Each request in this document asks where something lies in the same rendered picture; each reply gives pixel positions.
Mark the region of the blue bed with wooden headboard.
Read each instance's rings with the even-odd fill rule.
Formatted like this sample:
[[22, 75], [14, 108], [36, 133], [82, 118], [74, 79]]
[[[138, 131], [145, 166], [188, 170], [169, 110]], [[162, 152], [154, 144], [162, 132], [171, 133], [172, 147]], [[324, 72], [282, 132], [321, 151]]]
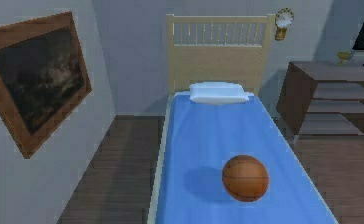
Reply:
[[[258, 97], [275, 26], [266, 16], [166, 17], [168, 103], [146, 224], [338, 224]], [[190, 100], [201, 82], [240, 84], [245, 103]], [[237, 155], [262, 162], [269, 186], [240, 202], [222, 183]]]

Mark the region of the white pillow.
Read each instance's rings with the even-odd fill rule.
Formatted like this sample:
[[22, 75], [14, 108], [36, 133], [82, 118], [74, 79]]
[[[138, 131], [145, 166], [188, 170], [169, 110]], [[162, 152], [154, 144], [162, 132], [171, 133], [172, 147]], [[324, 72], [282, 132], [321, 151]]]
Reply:
[[253, 93], [246, 92], [240, 84], [228, 82], [201, 82], [189, 87], [190, 100], [203, 104], [245, 103]]

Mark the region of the orange basketball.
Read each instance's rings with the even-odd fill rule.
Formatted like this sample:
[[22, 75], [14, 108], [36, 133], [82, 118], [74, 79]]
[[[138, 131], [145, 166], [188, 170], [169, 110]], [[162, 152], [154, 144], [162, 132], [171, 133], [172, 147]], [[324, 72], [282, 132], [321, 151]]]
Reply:
[[234, 199], [240, 202], [254, 202], [266, 193], [269, 176], [264, 165], [256, 158], [237, 155], [224, 165], [222, 183]]

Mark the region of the gold alarm clock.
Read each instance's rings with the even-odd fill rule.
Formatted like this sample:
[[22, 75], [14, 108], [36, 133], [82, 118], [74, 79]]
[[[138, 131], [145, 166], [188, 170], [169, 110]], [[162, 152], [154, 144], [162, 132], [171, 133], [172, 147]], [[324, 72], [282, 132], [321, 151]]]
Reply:
[[286, 37], [288, 27], [294, 21], [294, 12], [290, 8], [281, 9], [275, 18], [275, 25], [277, 27], [275, 33], [275, 40], [282, 41]]

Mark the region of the dark brown shelf unit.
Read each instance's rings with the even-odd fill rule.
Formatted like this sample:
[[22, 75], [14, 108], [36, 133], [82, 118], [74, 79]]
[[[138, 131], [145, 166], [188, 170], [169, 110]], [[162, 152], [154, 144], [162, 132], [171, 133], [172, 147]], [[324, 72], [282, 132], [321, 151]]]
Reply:
[[291, 62], [276, 110], [295, 135], [364, 135], [364, 65]]

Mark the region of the gold trophy cup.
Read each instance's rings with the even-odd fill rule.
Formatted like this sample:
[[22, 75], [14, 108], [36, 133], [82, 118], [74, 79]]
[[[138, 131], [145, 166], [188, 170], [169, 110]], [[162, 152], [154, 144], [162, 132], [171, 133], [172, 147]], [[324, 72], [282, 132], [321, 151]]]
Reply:
[[339, 59], [339, 63], [342, 64], [344, 61], [347, 61], [350, 57], [350, 52], [338, 52], [337, 58]]

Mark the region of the dark painting in wooden frame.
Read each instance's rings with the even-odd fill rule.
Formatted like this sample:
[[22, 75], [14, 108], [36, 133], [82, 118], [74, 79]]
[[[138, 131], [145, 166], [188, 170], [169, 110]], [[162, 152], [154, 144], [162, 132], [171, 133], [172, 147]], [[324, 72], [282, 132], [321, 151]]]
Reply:
[[24, 158], [91, 91], [71, 12], [0, 26], [0, 117]]

